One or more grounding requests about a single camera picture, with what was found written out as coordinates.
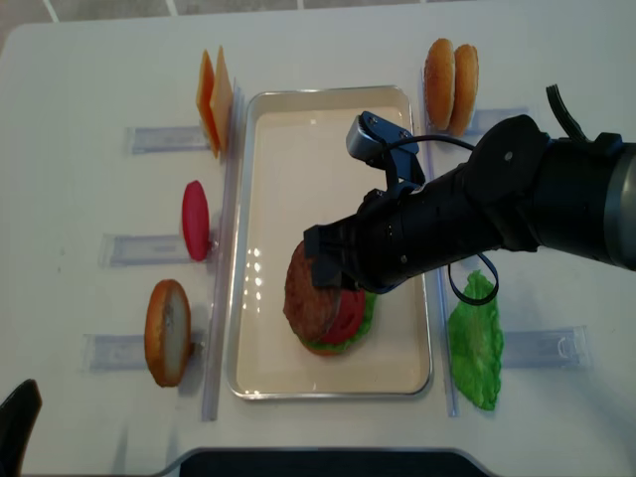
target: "table surface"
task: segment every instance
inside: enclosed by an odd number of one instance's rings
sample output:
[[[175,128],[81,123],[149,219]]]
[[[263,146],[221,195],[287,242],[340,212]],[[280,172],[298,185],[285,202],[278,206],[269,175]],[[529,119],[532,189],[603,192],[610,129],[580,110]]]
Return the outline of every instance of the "table surface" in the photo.
[[[204,265],[97,264],[104,233],[175,234],[193,179],[220,207],[222,168],[208,154],[124,149],[127,126],[198,122],[203,48],[223,43],[246,98],[396,84],[419,130],[420,69],[444,36],[479,49],[478,106],[535,105],[542,129],[560,135],[545,97],[557,82],[588,135],[634,139],[635,15],[633,2],[452,2],[19,28],[0,59],[0,397],[27,378],[41,387],[23,471],[148,474],[203,448],[372,447],[457,449],[504,475],[634,474],[636,277],[556,252],[535,255],[548,268],[516,283],[555,327],[588,327],[594,368],[504,371],[491,414],[461,400],[461,415],[447,416],[435,274],[434,374],[416,398],[244,402],[224,383],[219,419],[201,422],[196,381],[160,390],[146,372],[90,374],[81,352],[86,333],[141,333],[150,290],[166,276],[192,294],[196,325],[207,324],[214,280]]]

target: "red tomato slice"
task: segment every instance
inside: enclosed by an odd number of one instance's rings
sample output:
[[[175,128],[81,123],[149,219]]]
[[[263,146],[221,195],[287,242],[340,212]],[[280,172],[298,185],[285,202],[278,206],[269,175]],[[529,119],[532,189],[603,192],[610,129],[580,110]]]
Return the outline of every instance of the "red tomato slice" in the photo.
[[[340,310],[334,324],[320,343],[339,345],[354,336],[362,325],[365,314],[365,292],[343,290],[340,295]]]
[[[181,225],[186,248],[192,260],[205,260],[210,250],[208,200],[199,181],[188,184],[183,195]]]

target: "pink object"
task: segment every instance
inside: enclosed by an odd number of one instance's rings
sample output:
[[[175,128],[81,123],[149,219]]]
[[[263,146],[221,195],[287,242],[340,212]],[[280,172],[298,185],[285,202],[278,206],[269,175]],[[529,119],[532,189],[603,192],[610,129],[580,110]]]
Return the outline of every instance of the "pink object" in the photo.
[[[208,200],[199,181],[188,184],[183,195],[181,224],[186,248],[192,260],[203,261],[210,251]]]

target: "toasted bun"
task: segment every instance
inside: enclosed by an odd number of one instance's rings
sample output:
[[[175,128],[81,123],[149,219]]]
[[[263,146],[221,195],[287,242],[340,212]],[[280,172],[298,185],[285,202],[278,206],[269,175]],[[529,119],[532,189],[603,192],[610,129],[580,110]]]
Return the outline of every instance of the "toasted bun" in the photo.
[[[440,38],[428,50],[424,97],[430,122],[439,130],[446,129],[455,101],[455,56],[450,40]]]
[[[455,52],[455,105],[448,130],[462,136],[473,117],[479,87],[479,58],[472,45],[462,45]]]
[[[177,386],[190,356],[190,305],[183,287],[176,280],[162,280],[152,290],[144,350],[148,369],[155,382]]]

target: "metal tray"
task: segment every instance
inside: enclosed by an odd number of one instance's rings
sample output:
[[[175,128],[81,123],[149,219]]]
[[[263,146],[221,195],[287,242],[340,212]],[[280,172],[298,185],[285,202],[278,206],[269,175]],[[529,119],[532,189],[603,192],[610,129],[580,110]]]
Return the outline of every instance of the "metal tray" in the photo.
[[[408,98],[394,86],[267,92],[248,107],[225,359],[240,398],[411,396],[430,380],[422,277],[381,296],[369,335],[342,356],[308,353],[282,313],[303,231],[354,213],[367,192],[386,187],[382,171],[345,147],[363,110],[412,130]]]

